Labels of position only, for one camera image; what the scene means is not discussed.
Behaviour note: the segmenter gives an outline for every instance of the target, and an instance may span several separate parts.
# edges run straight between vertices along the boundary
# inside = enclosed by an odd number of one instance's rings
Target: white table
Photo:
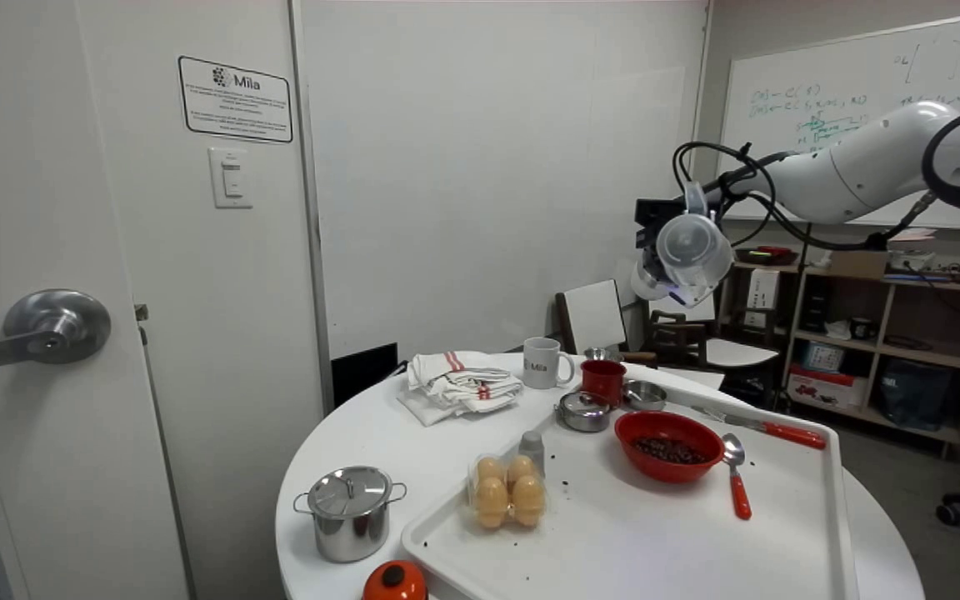
[[[665,387],[724,396],[684,373],[663,373]],[[276,559],[290,600],[359,600],[363,580],[389,557],[402,557],[400,534],[415,510],[442,494],[482,455],[513,446],[522,430],[549,418],[564,389],[522,389],[513,410],[482,419],[445,419],[419,428],[400,405],[402,379],[389,378],[339,410],[332,410],[296,452],[276,502]],[[389,506],[385,545],[359,564],[328,564],[312,545],[312,525],[292,510],[292,502],[322,475],[350,463],[379,467],[389,480],[411,486],[406,502]],[[879,510],[879,504],[845,475],[850,534],[855,585],[864,600],[922,600],[915,564]]]

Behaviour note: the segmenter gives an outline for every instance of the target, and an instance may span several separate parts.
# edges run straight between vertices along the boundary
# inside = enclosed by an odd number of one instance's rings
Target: door
[[[100,298],[106,347],[0,367],[0,597],[188,597],[73,0],[0,0],[0,324],[42,287]]]

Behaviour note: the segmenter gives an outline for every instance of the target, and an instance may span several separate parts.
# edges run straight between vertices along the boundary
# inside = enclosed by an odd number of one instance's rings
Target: floor
[[[900,527],[925,600],[960,600],[960,527],[935,522],[940,498],[960,490],[960,460],[944,460],[935,443],[885,430],[830,428],[839,430],[845,470]]]

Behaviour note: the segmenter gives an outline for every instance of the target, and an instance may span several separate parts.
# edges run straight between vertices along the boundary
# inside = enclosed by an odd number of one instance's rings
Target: sign
[[[194,135],[290,144],[290,83],[284,78],[181,58],[184,119]]]

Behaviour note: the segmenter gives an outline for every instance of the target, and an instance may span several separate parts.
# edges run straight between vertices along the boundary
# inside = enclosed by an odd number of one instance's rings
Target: red bowl
[[[615,419],[615,440],[625,455],[625,460],[654,477],[654,480],[663,480],[663,484],[691,484],[691,480],[699,480],[713,463],[724,460],[724,443],[721,437],[695,423],[695,419],[688,419],[679,415],[625,415]],[[659,440],[655,446],[663,452],[688,452],[692,455],[691,463],[679,463],[679,460],[669,460],[669,458],[659,458],[659,455],[651,455],[643,452],[641,443],[651,440]]]

